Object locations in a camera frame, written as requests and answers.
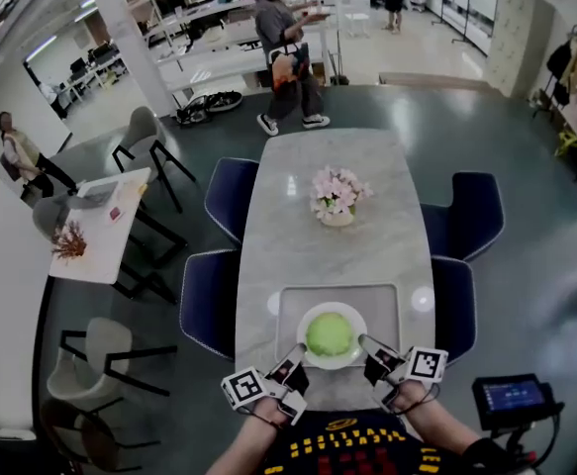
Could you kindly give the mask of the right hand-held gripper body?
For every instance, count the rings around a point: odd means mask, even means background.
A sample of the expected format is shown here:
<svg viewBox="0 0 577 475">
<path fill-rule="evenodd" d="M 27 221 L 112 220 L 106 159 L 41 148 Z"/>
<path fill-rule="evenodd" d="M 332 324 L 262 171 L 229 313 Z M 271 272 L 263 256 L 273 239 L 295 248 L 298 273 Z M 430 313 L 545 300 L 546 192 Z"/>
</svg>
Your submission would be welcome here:
<svg viewBox="0 0 577 475">
<path fill-rule="evenodd" d="M 364 376 L 372 385 L 374 400 L 383 409 L 393 406 L 403 382 L 421 382 L 430 392 L 443 378 L 447 363 L 446 351 L 412 347 L 403 355 L 407 362 L 399 367 L 384 367 L 367 355 Z"/>
</svg>

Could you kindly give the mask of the green cabbage head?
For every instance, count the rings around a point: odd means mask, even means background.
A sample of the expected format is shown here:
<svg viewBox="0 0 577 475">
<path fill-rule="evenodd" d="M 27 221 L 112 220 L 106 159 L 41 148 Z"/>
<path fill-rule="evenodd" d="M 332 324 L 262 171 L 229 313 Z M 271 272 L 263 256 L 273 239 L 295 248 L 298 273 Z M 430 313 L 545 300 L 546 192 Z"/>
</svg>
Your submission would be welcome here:
<svg viewBox="0 0 577 475">
<path fill-rule="evenodd" d="M 346 355 L 353 349 L 354 339 L 350 321 L 336 312 L 316 316 L 305 331 L 308 351 L 318 357 Z"/>
</svg>

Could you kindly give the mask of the grey rectangular tray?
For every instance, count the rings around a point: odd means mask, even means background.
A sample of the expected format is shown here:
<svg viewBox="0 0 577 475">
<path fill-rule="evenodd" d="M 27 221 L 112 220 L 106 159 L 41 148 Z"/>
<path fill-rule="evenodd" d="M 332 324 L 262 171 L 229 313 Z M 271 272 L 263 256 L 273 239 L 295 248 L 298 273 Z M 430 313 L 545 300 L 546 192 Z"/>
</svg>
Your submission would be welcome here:
<svg viewBox="0 0 577 475">
<path fill-rule="evenodd" d="M 286 287 L 279 293 L 274 357 L 280 360 L 297 343 L 297 327 L 313 307 L 341 302 L 353 307 L 364 319 L 368 335 L 398 351 L 402 349 L 398 293 L 392 283 Z M 362 349 L 360 363 L 365 365 Z"/>
</svg>

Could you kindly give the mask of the white round plate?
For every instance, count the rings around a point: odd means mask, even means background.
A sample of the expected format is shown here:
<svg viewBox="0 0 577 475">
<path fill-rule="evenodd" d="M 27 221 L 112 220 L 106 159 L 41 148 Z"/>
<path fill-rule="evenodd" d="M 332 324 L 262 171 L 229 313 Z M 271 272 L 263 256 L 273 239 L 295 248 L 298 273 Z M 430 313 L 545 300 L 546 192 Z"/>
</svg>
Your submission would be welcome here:
<svg viewBox="0 0 577 475">
<path fill-rule="evenodd" d="M 305 342 L 305 331 L 308 324 L 313 318 L 322 314 L 336 312 L 344 315 L 351 323 L 354 330 L 354 346 L 350 353 L 337 357 L 318 357 L 308 351 L 305 355 L 305 361 L 311 367 L 323 370 L 339 370 L 351 366 L 354 363 L 359 364 L 359 358 L 362 354 L 362 348 L 359 345 L 358 337 L 362 333 L 367 333 L 367 326 L 361 315 L 350 305 L 341 302 L 325 302 L 311 308 L 302 318 L 297 327 L 297 342 Z"/>
</svg>

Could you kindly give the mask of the person's right forearm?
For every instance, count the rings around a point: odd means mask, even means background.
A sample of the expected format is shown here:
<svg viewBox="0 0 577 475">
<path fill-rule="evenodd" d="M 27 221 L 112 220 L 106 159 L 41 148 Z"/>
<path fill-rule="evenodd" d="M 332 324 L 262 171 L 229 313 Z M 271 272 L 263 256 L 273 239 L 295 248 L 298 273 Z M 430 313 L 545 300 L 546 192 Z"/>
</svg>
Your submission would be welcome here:
<svg viewBox="0 0 577 475">
<path fill-rule="evenodd" d="M 403 413 L 424 442 L 463 455 L 481 436 L 454 417 L 438 400 L 430 401 L 426 393 L 421 382 L 405 381 L 399 387 L 394 409 Z"/>
</svg>

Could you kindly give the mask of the dark blue upholstered chair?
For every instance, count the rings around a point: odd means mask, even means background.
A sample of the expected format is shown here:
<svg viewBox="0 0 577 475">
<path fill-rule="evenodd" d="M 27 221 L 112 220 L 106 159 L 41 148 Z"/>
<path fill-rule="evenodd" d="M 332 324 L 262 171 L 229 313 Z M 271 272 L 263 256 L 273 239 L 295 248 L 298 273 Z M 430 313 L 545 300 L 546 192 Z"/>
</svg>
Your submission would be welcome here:
<svg viewBox="0 0 577 475">
<path fill-rule="evenodd" d="M 206 350 L 235 360 L 240 251 L 219 249 L 190 255 L 185 262 L 179 326 Z"/>
<path fill-rule="evenodd" d="M 421 204 L 431 256 L 470 262 L 502 233 L 505 214 L 495 176 L 487 172 L 453 174 L 448 206 Z"/>
<path fill-rule="evenodd" d="M 435 297 L 435 344 L 448 352 L 453 365 L 472 350 L 477 340 L 477 308 L 473 271 L 467 262 L 432 257 Z"/>
<path fill-rule="evenodd" d="M 205 195 L 206 213 L 237 246 L 242 245 L 258 167 L 255 160 L 221 157 Z"/>
</svg>

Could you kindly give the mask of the black monitor screen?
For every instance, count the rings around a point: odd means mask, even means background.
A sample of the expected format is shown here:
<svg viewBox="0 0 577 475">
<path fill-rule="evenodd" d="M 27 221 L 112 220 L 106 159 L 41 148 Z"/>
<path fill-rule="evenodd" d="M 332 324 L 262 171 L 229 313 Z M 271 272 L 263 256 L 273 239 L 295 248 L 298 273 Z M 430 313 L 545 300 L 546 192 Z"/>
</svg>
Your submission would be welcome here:
<svg viewBox="0 0 577 475">
<path fill-rule="evenodd" d="M 529 427 L 558 416 L 565 407 L 556 401 L 551 386 L 533 373 L 480 377 L 472 393 L 480 427 L 490 432 Z"/>
</svg>

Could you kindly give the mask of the person's dark printed jersey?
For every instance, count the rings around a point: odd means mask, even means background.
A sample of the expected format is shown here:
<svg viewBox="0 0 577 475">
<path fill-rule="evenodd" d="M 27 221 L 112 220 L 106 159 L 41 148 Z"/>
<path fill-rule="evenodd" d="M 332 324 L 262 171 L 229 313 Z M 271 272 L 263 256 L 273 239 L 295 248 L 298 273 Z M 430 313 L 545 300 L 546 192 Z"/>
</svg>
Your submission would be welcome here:
<svg viewBox="0 0 577 475">
<path fill-rule="evenodd" d="M 255 475 L 470 475 L 452 452 L 377 410 L 306 412 L 278 433 Z"/>
</svg>

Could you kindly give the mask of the grey marble table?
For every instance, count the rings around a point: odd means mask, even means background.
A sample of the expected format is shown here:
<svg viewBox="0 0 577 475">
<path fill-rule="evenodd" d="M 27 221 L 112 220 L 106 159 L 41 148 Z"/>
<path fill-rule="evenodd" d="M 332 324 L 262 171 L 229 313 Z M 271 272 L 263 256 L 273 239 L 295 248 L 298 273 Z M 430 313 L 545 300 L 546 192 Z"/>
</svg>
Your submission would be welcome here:
<svg viewBox="0 0 577 475">
<path fill-rule="evenodd" d="M 372 189 L 344 228 L 311 211 L 316 173 L 346 168 Z M 418 194 L 391 131 L 323 129 L 270 139 L 263 150 L 240 255 L 235 365 L 271 369 L 272 295 L 287 287 L 335 287 L 371 336 L 407 351 L 435 342 L 433 273 Z"/>
</svg>

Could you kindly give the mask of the white square table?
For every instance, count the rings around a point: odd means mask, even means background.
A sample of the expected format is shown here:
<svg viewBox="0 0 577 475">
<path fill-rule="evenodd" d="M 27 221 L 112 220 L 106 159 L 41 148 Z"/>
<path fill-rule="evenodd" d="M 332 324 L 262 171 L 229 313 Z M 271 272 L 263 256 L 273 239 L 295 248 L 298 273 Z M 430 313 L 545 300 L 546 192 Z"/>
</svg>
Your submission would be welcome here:
<svg viewBox="0 0 577 475">
<path fill-rule="evenodd" d="M 112 197 L 104 206 L 90 210 L 69 209 L 65 224 L 76 221 L 81 225 L 87 248 L 83 256 L 71 260 L 53 256 L 49 269 L 51 277 L 110 285 L 128 299 L 134 299 L 142 291 L 148 290 L 169 304 L 175 302 L 173 292 L 157 273 L 157 267 L 168 263 L 185 248 L 187 241 L 143 211 L 140 208 L 143 197 L 130 202 L 119 202 L 116 199 L 118 189 L 125 181 L 137 180 L 146 183 L 149 173 L 148 168 L 143 168 L 88 181 L 79 187 L 76 195 L 83 194 L 90 186 L 118 182 Z M 114 207 L 118 207 L 123 215 L 112 223 L 109 212 Z M 123 261 L 134 222 L 144 224 L 172 243 L 171 248 L 152 262 L 151 271 L 146 275 L 140 274 Z"/>
</svg>

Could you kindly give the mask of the yellow paper note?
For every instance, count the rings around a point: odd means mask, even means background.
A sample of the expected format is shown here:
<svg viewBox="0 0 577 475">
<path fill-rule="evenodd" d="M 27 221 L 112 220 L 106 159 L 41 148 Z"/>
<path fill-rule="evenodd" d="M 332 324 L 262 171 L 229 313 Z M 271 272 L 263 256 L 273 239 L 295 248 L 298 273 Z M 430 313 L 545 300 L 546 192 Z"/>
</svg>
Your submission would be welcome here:
<svg viewBox="0 0 577 475">
<path fill-rule="evenodd" d="M 119 202 L 130 202 L 132 199 L 141 199 L 148 185 L 137 180 L 125 181 L 118 189 L 116 199 Z"/>
</svg>

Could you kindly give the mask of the dried red flower arrangement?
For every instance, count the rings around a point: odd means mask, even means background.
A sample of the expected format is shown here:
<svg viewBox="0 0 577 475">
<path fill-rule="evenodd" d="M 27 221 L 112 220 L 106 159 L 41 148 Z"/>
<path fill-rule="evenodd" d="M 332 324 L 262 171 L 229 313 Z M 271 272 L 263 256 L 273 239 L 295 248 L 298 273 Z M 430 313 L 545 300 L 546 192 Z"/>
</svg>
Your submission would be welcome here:
<svg viewBox="0 0 577 475">
<path fill-rule="evenodd" d="M 51 253 L 57 259 L 71 260 L 84 255 L 87 241 L 84 231 L 76 221 L 66 223 L 57 228 L 51 238 Z"/>
</svg>

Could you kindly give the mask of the black printer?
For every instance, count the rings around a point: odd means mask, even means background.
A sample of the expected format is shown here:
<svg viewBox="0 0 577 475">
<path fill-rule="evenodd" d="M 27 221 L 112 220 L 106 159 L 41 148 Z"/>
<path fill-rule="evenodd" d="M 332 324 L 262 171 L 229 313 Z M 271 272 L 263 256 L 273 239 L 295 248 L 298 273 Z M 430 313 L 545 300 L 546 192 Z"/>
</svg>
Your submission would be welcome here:
<svg viewBox="0 0 577 475">
<path fill-rule="evenodd" d="M 0 475 L 35 475 L 37 446 L 31 430 L 0 427 Z"/>
</svg>

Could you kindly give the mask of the black oval basket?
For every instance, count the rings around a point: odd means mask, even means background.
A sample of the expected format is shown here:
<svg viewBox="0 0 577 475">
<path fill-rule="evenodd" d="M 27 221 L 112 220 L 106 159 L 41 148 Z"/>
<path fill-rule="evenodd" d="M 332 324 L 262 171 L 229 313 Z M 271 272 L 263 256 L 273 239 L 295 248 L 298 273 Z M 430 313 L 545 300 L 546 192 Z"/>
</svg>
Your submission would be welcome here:
<svg viewBox="0 0 577 475">
<path fill-rule="evenodd" d="M 207 97 L 205 95 L 193 99 L 176 112 L 176 122 L 180 127 L 195 126 L 210 121 L 211 114 L 207 109 Z"/>
<path fill-rule="evenodd" d="M 222 91 L 209 94 L 205 100 L 205 110 L 208 113 L 229 112 L 242 102 L 242 94 L 238 91 Z"/>
</svg>

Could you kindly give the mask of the white locker cabinet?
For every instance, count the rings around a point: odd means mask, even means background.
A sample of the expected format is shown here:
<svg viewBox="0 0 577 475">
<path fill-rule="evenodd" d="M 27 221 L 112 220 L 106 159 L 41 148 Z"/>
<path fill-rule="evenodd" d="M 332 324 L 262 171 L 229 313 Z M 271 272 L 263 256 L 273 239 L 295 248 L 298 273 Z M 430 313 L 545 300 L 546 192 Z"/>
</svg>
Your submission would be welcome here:
<svg viewBox="0 0 577 475">
<path fill-rule="evenodd" d="M 497 0 L 485 78 L 507 98 L 527 98 L 550 36 L 555 10 L 545 0 Z"/>
</svg>

